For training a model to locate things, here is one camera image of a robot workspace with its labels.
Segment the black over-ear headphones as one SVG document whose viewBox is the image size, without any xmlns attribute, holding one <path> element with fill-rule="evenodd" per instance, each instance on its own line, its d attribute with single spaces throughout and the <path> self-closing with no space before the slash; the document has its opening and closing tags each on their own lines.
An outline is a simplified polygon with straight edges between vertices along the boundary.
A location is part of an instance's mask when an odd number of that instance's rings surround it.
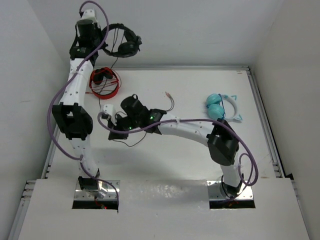
<svg viewBox="0 0 320 240">
<path fill-rule="evenodd" d="M 101 49 L 108 56 L 115 58 L 129 58 L 135 56 L 140 51 L 142 39 L 139 35 L 136 35 L 130 28 L 126 27 L 122 23 L 113 23 L 109 25 L 109 30 L 123 30 L 123 37 L 125 38 L 125 42 L 121 42 L 119 44 L 117 51 L 108 50 L 108 44 L 105 43 Z"/>
</svg>

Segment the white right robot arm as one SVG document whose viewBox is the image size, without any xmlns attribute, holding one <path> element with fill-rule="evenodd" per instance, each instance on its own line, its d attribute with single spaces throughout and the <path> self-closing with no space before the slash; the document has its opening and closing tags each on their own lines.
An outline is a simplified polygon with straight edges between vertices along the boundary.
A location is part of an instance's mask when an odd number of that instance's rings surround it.
<svg viewBox="0 0 320 240">
<path fill-rule="evenodd" d="M 221 167 L 221 188 L 225 196 L 231 198 L 239 193 L 242 183 L 235 165 L 239 142 L 231 134 L 233 129 L 227 121 L 219 118 L 218 125 L 206 120 L 183 121 L 166 110 L 148 109 L 135 94 L 125 98 L 120 106 L 124 116 L 120 116 L 111 104 L 101 108 L 107 126 L 112 130 L 109 140 L 127 139 L 129 131 L 140 128 L 150 134 L 177 136 L 203 144 L 211 159 Z"/>
</svg>

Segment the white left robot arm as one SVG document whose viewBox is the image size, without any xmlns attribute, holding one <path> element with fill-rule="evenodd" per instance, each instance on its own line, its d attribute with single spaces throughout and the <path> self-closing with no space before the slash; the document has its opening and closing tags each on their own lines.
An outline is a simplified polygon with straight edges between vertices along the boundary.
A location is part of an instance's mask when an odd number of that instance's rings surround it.
<svg viewBox="0 0 320 240">
<path fill-rule="evenodd" d="M 80 189 L 96 193 L 100 190 L 97 180 L 100 170 L 95 163 L 90 141 L 93 119 L 85 110 L 84 100 L 98 57 L 95 49 L 103 41 L 103 35 L 99 24 L 92 19 L 79 20 L 75 30 L 75 39 L 69 50 L 69 84 L 51 112 L 60 132 L 69 140 L 74 151 L 73 156 L 78 161 Z"/>
</svg>

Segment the red headphones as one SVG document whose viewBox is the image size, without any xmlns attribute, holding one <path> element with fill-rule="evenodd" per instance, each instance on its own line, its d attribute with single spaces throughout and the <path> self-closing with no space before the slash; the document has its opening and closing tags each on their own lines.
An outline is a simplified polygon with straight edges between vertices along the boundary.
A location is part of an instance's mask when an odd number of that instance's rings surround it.
<svg viewBox="0 0 320 240">
<path fill-rule="evenodd" d="M 108 100 L 117 95 L 121 86 L 119 74 L 109 67 L 102 67 L 92 71 L 88 82 L 90 91 L 86 94 L 93 94 L 99 100 Z"/>
</svg>

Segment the teal cat-ear headphones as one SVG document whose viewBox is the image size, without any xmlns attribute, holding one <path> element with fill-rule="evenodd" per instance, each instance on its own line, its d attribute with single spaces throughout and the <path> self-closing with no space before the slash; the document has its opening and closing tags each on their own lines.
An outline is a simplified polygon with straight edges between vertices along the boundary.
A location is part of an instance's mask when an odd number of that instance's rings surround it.
<svg viewBox="0 0 320 240">
<path fill-rule="evenodd" d="M 221 93 L 213 93 L 206 98 L 205 107 L 207 109 L 207 115 L 212 120 L 224 119 L 229 122 L 243 122 L 243 117 L 239 112 L 237 104 L 237 95 L 227 95 Z M 226 117 L 225 102 L 229 102 L 233 109 L 234 114 L 231 117 Z"/>
</svg>

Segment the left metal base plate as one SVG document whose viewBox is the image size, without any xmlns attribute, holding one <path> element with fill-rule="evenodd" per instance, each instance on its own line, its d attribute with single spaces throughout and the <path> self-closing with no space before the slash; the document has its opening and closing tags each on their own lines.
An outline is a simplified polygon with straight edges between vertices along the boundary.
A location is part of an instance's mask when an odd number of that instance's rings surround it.
<svg viewBox="0 0 320 240">
<path fill-rule="evenodd" d="M 95 198 L 99 201 L 117 201 L 116 191 L 107 183 L 98 182 L 97 189 L 81 189 L 79 182 L 76 183 L 74 192 L 74 201 L 93 201 Z"/>
</svg>

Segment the metal base plate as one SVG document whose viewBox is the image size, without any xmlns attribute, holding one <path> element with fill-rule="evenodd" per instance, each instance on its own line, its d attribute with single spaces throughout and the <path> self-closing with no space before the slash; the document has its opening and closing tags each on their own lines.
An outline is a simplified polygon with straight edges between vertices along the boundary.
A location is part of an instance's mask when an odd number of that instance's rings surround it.
<svg viewBox="0 0 320 240">
<path fill-rule="evenodd" d="M 226 201 L 234 198 L 236 201 L 253 201 L 254 194 L 250 186 L 242 184 L 237 193 L 225 186 L 221 180 L 206 181 L 208 198 L 210 201 Z"/>
<path fill-rule="evenodd" d="M 74 201 L 93 201 L 95 198 L 99 201 L 117 201 L 116 191 L 107 183 L 98 182 L 97 189 L 81 189 L 79 182 L 76 183 L 74 192 Z"/>
</svg>

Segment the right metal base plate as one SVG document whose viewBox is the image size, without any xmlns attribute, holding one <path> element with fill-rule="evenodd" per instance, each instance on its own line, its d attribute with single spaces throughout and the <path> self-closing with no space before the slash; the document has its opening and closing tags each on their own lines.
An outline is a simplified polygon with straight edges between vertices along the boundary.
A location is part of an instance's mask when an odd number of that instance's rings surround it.
<svg viewBox="0 0 320 240">
<path fill-rule="evenodd" d="M 225 186 L 221 180 L 206 181 L 208 198 L 210 201 L 226 201 L 234 198 L 236 201 L 253 201 L 254 194 L 250 186 L 242 184 L 237 193 Z"/>
</svg>

